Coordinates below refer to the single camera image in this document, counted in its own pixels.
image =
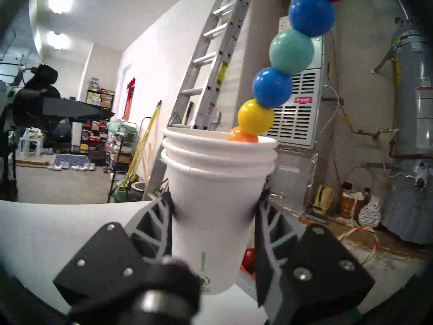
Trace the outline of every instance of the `ceiling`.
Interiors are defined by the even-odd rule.
[[[37,2],[37,23],[44,53],[85,62],[93,43],[123,52],[151,24],[179,0],[74,0],[69,12],[53,13],[48,0]],[[64,33],[71,38],[68,50],[46,44],[46,33]]]

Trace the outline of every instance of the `white paper cup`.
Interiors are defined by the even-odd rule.
[[[252,208],[275,164],[250,165],[238,172],[220,167],[212,172],[180,164],[165,149],[161,158],[167,164],[175,205],[172,255],[200,276],[203,293],[222,293],[236,281],[249,239]]]
[[[251,166],[263,166],[273,163],[278,157],[278,154],[273,149],[264,151],[261,154],[253,153],[248,159],[242,159],[244,157],[243,155],[237,156],[236,151],[231,158],[204,155],[178,148],[172,145],[167,138],[162,140],[162,145],[167,151],[167,156],[175,162],[197,169],[216,172],[218,172],[221,167],[223,167],[226,172],[228,170],[238,172],[240,169],[251,169]]]
[[[165,128],[166,141],[180,149],[215,157],[248,160],[268,155],[277,147],[277,141],[270,137],[258,137],[258,143],[227,141],[229,133],[201,131],[198,129]]]

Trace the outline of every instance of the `teal ball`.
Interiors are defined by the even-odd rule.
[[[288,75],[305,70],[313,56],[314,46],[311,38],[293,29],[286,29],[277,34],[269,47],[271,65]]]

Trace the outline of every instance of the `floor mat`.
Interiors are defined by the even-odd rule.
[[[85,163],[89,163],[89,159],[83,155],[57,154],[54,164],[59,165],[60,162],[68,162],[70,166],[84,166]]]

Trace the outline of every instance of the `basket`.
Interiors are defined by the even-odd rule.
[[[365,169],[369,172],[369,174],[371,176],[370,189],[371,189],[371,191],[373,191],[374,173],[372,170],[370,170],[366,167],[357,166],[357,167],[353,168],[349,172],[349,174],[346,176],[345,181],[349,178],[349,176],[352,174],[352,172],[355,171],[355,169]],[[341,207],[340,215],[341,215],[341,217],[345,218],[345,219],[351,219],[352,218],[351,214],[352,214],[352,210],[353,210],[353,219],[355,219],[355,221],[358,220],[358,215],[359,215],[359,212],[361,211],[361,208],[363,208],[365,205],[367,205],[368,202],[370,201],[370,195],[365,196],[364,200],[355,200],[354,198],[343,196],[343,193],[344,193],[344,190],[341,187],[340,188],[340,207]]]

